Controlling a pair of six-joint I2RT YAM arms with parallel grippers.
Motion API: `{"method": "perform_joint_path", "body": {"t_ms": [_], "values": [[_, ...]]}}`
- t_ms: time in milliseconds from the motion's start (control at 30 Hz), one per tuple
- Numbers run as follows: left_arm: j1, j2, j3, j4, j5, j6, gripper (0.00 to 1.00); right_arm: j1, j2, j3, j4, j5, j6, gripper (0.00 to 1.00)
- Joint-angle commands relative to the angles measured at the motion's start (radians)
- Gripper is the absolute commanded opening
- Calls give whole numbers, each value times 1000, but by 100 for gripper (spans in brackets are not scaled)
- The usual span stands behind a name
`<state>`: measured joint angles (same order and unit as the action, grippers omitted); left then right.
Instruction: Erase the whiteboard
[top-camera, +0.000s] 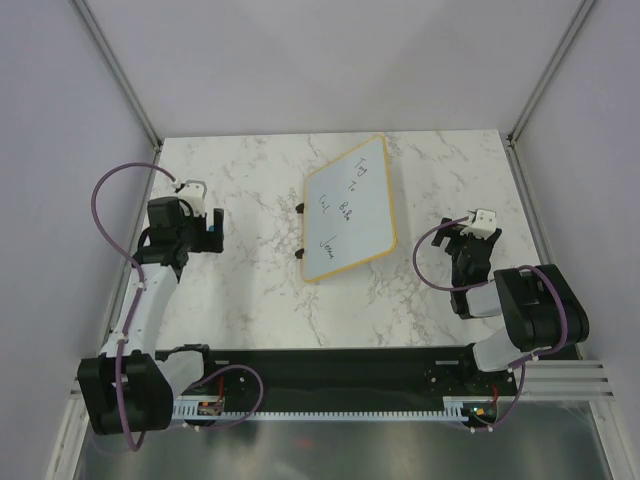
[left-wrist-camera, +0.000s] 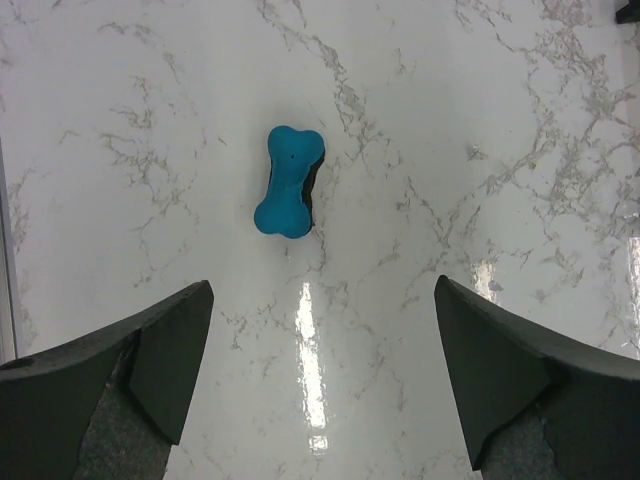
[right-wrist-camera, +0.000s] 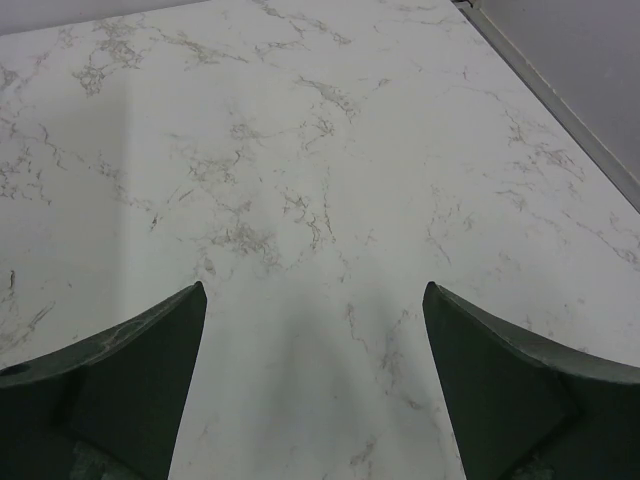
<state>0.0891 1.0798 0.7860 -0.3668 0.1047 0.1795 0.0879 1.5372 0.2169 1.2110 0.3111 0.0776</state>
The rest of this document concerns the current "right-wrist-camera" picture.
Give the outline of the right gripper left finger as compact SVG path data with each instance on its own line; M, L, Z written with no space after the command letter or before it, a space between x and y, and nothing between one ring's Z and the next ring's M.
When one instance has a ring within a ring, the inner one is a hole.
M201 282L1 371L4 479L165 479L205 324Z

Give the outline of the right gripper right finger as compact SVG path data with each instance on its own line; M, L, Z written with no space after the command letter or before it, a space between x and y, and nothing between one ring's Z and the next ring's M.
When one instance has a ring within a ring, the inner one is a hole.
M511 324L434 282L423 312L467 478L638 478L638 368Z

